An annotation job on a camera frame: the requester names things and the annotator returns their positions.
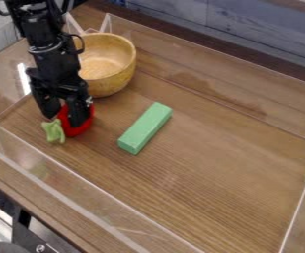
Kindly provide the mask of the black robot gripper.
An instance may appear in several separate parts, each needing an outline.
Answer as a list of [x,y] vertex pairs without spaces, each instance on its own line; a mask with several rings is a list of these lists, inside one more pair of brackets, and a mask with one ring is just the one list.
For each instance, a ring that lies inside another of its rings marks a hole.
[[26,73],[41,111],[52,119],[61,110],[60,99],[66,99],[70,125],[81,127],[90,118],[92,106],[88,83],[80,76],[84,38],[70,33],[38,33],[28,34],[28,43],[37,66]]

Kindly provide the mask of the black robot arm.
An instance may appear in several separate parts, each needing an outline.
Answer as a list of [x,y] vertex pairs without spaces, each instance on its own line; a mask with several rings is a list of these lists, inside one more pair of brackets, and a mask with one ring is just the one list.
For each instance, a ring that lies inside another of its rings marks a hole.
[[0,0],[0,16],[10,16],[29,43],[36,66],[26,69],[33,96],[52,119],[68,109],[68,123],[82,127],[92,118],[88,82],[80,76],[81,35],[64,30],[64,13],[54,0]]

